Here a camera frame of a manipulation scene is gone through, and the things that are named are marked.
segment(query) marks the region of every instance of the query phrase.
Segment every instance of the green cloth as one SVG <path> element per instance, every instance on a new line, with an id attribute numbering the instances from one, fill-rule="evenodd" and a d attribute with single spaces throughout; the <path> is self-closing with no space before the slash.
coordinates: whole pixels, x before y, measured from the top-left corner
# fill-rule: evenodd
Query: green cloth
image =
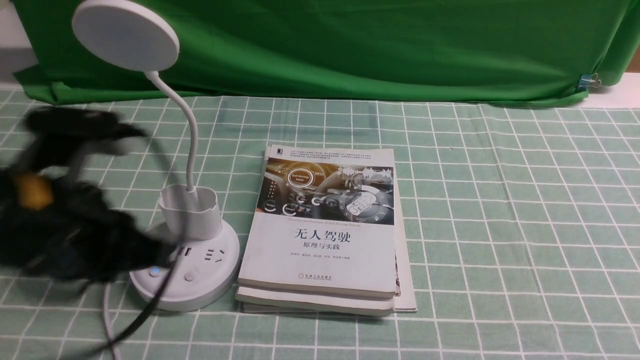
<path id="1" fill-rule="evenodd" d="M 165 18 L 183 95 L 489 101 L 562 106 L 583 74 L 620 80 L 640 42 L 638 0 L 136 0 Z M 79 1 L 16 0 L 40 62 L 17 74 L 54 104 L 162 96 L 82 48 Z"/>

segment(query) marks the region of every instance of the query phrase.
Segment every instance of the grid pattern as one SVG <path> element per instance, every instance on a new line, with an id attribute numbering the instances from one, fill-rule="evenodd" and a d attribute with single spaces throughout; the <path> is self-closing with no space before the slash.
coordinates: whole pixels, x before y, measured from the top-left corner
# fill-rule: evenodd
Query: grid pattern
<path id="1" fill-rule="evenodd" d="M 126 359 L 413 360 L 640 357 L 640 110 L 246 97 L 187 99 L 202 140 L 196 180 L 246 243 L 269 143 L 392 147 L 419 311 L 382 320 L 240 313 L 233 291 L 195 313 L 155 316 Z M 0 156 L 28 135 L 34 102 L 0 91 Z M 91 104 L 160 139 L 183 171 L 188 129 L 166 99 Z M 87 179 L 141 227 L 160 221 L 166 174 L 140 143 L 94 156 Z M 101 288 L 0 268 L 0 357 L 66 354 L 104 339 Z M 115 329 L 141 306 L 113 286 Z"/>

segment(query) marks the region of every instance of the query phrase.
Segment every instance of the white desk lamp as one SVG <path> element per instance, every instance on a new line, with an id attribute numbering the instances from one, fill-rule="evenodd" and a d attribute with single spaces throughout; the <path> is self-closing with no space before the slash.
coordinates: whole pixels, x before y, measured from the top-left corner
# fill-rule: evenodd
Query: white desk lamp
<path id="1" fill-rule="evenodd" d="M 159 205 L 166 222 L 155 225 L 149 232 L 171 241 L 169 238 L 175 238 L 181 230 L 180 220 L 184 215 L 189 218 L 189 243 L 177 254 L 180 258 L 174 277 L 158 308 L 192 311 L 209 305 L 233 284 L 240 245 L 236 232 L 222 220 L 216 193 L 193 184 L 198 149 L 196 119 L 187 103 L 158 74 L 178 60 L 178 36 L 156 13 L 128 0 L 86 0 L 77 7 L 72 26 L 76 38 L 87 50 L 117 67 L 144 72 L 187 117 L 191 146 L 186 185 L 173 184 L 162 189 Z M 131 272 L 130 276 L 140 295 L 149 300 L 163 274 L 164 270 L 151 268 Z"/>

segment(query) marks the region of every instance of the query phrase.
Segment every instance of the stack of books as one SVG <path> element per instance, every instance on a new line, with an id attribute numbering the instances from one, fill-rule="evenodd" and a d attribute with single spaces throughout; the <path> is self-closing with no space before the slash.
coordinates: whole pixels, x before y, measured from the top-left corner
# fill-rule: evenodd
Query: stack of books
<path id="1" fill-rule="evenodd" d="M 392 149 L 265 151 L 238 277 L 246 312 L 415 312 Z"/>

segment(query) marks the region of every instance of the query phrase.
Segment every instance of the binder clip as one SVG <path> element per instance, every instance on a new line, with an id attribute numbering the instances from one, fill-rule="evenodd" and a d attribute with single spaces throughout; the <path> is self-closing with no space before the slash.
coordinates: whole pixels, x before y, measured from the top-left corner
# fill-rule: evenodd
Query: binder clip
<path id="1" fill-rule="evenodd" d="M 598 79 L 598 74 L 583 74 L 580 77 L 580 81 L 578 81 L 578 87 L 576 90 L 578 92 L 586 91 L 588 88 L 599 88 L 602 85 L 602 80 Z"/>

